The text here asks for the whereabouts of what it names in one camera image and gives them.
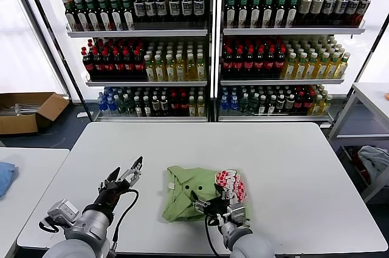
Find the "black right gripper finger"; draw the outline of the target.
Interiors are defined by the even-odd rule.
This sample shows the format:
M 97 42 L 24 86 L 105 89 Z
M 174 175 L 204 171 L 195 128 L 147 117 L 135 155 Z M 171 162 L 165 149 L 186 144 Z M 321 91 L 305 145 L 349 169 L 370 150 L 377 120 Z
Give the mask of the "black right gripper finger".
M 214 184 L 216 192 L 218 193 L 218 198 L 221 200 L 227 200 L 229 203 L 235 202 L 235 192 L 229 187 L 223 185 Z
M 191 191 L 192 204 L 198 212 L 207 212 L 210 202 L 201 200 L 194 191 Z

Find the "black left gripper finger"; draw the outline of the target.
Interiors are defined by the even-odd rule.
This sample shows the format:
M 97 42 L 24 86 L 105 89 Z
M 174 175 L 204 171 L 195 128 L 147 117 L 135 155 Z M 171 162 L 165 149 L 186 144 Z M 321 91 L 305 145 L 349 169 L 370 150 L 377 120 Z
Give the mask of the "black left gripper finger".
M 127 184 L 128 186 L 134 186 L 142 175 L 141 169 L 143 166 L 143 157 L 140 156 L 133 165 L 127 169 L 123 175 L 119 178 L 119 182 Z
M 117 181 L 117 177 L 120 172 L 120 167 L 117 167 L 113 170 L 106 179 L 100 182 L 100 186 L 98 187 L 98 191 L 103 191 L 108 188 L 109 185 L 114 185 Z

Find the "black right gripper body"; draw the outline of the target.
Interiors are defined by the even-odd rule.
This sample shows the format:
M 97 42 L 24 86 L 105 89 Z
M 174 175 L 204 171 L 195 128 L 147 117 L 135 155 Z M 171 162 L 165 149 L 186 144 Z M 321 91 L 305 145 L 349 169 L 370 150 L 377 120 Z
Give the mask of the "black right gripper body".
M 227 214 L 227 207 L 230 204 L 230 200 L 223 199 L 222 197 L 216 197 L 211 200 L 207 200 L 206 204 L 207 206 L 205 207 L 205 215 L 212 218 L 221 216 L 224 219 L 224 215 Z

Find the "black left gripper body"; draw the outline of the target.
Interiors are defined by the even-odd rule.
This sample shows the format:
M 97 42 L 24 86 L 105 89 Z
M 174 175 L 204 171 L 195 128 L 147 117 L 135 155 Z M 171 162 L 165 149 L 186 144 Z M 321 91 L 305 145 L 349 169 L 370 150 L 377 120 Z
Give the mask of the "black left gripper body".
M 127 180 L 104 182 L 101 185 L 102 187 L 98 188 L 98 196 L 94 204 L 104 206 L 109 210 L 114 210 L 119 202 L 120 196 L 126 194 L 131 187 Z

